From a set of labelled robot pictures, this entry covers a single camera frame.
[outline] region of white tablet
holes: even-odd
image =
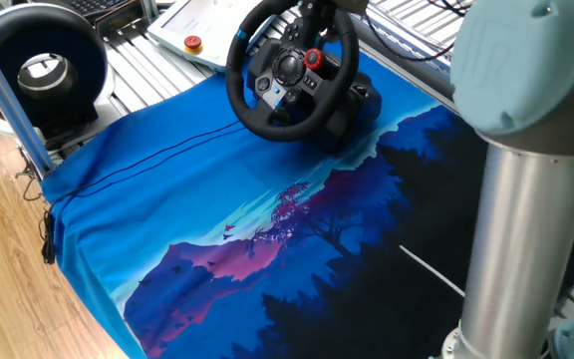
[[[185,59],[225,72],[231,41],[247,14],[260,1],[178,0],[147,31]],[[265,21],[251,37],[250,48],[272,20],[273,17]]]

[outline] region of metal cylinder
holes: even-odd
[[[54,165],[0,70],[0,112],[10,123],[37,169],[44,174]]]
[[[539,357],[574,239],[574,158],[489,146],[457,359]]]

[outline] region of steering wheel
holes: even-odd
[[[280,15],[295,4],[293,0],[264,0],[258,4],[240,25],[227,56],[225,83],[234,114],[249,131],[270,141],[302,140],[320,130],[347,95],[358,72],[358,35],[349,14],[337,10],[334,26],[340,37],[342,61],[336,76],[331,80],[322,79],[306,68],[303,62],[305,53],[294,47],[287,37],[283,37],[272,65],[266,69],[267,76],[256,79],[256,94],[260,95],[258,105],[253,109],[247,105],[241,72],[249,38],[267,18]],[[293,106],[301,98],[294,96],[295,92],[309,94],[315,104],[314,111],[307,119],[295,125],[277,125],[274,121],[277,110],[283,106]]]

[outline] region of emergency stop button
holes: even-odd
[[[185,51],[190,54],[198,54],[203,50],[203,42],[198,36],[187,36],[184,41]]]

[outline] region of wooden floor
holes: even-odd
[[[0,359],[125,358],[59,271],[43,263],[43,199],[27,202],[15,142],[0,135]],[[29,196],[39,192],[33,183]]]

